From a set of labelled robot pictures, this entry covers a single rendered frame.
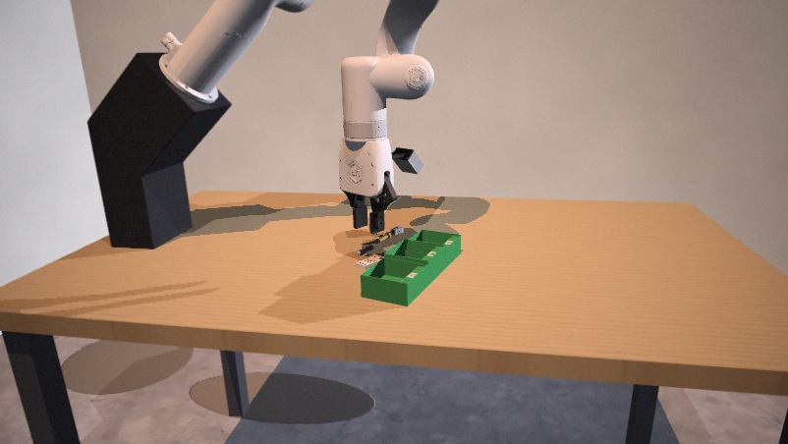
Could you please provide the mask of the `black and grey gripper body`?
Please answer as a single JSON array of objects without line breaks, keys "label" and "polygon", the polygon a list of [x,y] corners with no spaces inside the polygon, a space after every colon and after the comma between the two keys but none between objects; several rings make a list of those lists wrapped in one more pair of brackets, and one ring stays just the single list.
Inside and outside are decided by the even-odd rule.
[{"label": "black and grey gripper body", "polygon": [[385,171],[394,186],[392,154],[387,135],[375,139],[342,138],[339,156],[341,190],[377,197],[383,190]]}]

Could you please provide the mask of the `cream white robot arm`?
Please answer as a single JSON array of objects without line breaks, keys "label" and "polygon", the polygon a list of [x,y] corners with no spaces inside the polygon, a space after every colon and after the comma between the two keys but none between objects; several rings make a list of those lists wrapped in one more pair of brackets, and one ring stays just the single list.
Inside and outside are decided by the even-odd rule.
[{"label": "cream white robot arm", "polygon": [[[159,67],[182,93],[197,101],[212,103],[218,97],[216,86],[263,30],[272,8],[299,13],[314,1],[215,0],[184,43],[171,32],[164,35],[161,43],[168,48],[169,54],[162,55]],[[350,57],[342,62],[346,138],[385,137],[386,98],[412,100],[430,91],[434,82],[430,64],[410,54],[414,54],[423,23],[439,2],[389,0],[375,56]],[[391,154],[402,172],[419,174],[423,167],[413,149],[396,147]]]}]

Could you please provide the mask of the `green open bin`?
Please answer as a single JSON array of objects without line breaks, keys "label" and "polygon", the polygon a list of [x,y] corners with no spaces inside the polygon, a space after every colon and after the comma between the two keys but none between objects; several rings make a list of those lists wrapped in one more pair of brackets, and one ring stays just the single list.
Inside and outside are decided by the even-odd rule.
[{"label": "green open bin", "polygon": [[361,296],[408,306],[460,254],[461,235],[420,230],[361,274]]}]

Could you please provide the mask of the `black battery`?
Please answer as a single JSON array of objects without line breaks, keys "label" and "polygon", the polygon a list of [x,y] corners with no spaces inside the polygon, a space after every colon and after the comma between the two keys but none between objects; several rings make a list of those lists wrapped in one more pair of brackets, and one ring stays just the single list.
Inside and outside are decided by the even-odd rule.
[{"label": "black battery", "polygon": [[363,248],[361,250],[356,251],[356,255],[360,256],[360,255],[362,255],[362,254],[364,254],[364,253],[366,253],[368,251],[371,251],[371,250],[373,250],[373,246],[372,245],[370,245],[370,246],[368,246],[366,248]]}]

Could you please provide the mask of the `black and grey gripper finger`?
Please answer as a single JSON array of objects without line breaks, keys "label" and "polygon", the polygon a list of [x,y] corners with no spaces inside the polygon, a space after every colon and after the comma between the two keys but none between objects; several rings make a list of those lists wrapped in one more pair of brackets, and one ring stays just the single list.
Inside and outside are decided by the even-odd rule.
[{"label": "black and grey gripper finger", "polygon": [[[342,190],[343,191],[343,190]],[[343,191],[344,192],[344,191]],[[353,223],[354,228],[359,229],[367,225],[367,206],[365,204],[365,196],[350,194],[344,192],[350,201],[350,206],[353,207]]]},{"label": "black and grey gripper finger", "polygon": [[[377,203],[378,198],[379,203]],[[377,197],[370,198],[372,212],[369,214],[369,226],[372,234],[384,231],[384,210],[386,210],[387,206],[396,199],[397,195],[385,171],[382,193]]]}]

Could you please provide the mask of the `dark grey and tan domino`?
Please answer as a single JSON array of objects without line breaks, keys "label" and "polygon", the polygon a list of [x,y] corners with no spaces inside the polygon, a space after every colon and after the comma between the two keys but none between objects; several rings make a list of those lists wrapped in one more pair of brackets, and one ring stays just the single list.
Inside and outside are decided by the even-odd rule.
[{"label": "dark grey and tan domino", "polygon": [[371,268],[372,266],[374,266],[381,259],[382,259],[382,257],[374,255],[372,257],[369,257],[367,259],[364,259],[362,261],[357,262],[356,265],[359,268],[368,269],[368,268]]}]

